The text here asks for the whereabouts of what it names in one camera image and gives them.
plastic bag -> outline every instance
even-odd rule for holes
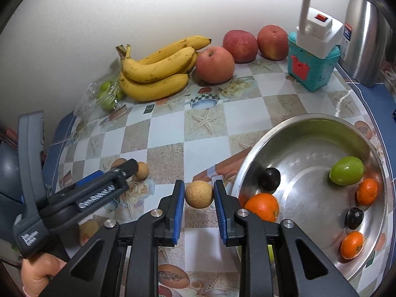
[[[119,70],[114,70],[91,83],[73,114],[88,124],[119,109],[125,94],[118,83],[118,76]]]

teal plastic basket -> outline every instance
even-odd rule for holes
[[[296,33],[289,34],[288,72],[309,91],[314,91],[330,80],[331,73],[340,56],[340,49],[334,46],[325,59],[296,45]]]

metal screw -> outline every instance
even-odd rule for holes
[[[117,221],[115,221],[114,219],[107,219],[104,222],[104,226],[108,229],[114,228],[117,224]]]
[[[158,217],[160,217],[162,215],[162,210],[161,209],[154,209],[154,210],[151,210],[150,214],[153,217],[158,218]]]
[[[238,214],[240,217],[247,217],[247,216],[249,215],[249,211],[246,210],[246,209],[239,209],[238,212],[237,212],[237,214]]]
[[[292,227],[294,227],[294,222],[289,219],[283,220],[282,224],[285,226],[285,228],[288,228],[288,229],[291,229]]]

bunch of bananas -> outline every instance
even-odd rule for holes
[[[120,87],[131,98],[151,101],[183,90],[189,82],[198,54],[196,50],[209,45],[210,39],[194,35],[157,50],[136,61],[131,58],[131,46],[116,47],[122,62]]]

orange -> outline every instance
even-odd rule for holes
[[[353,259],[363,248],[364,237],[358,231],[348,234],[341,243],[341,256],[344,259]]]
[[[279,214],[276,198],[269,193],[252,196],[245,204],[245,209],[257,214],[261,220],[275,222]]]
[[[378,194],[377,182],[373,178],[366,178],[359,184],[356,197],[360,205],[370,205]]]

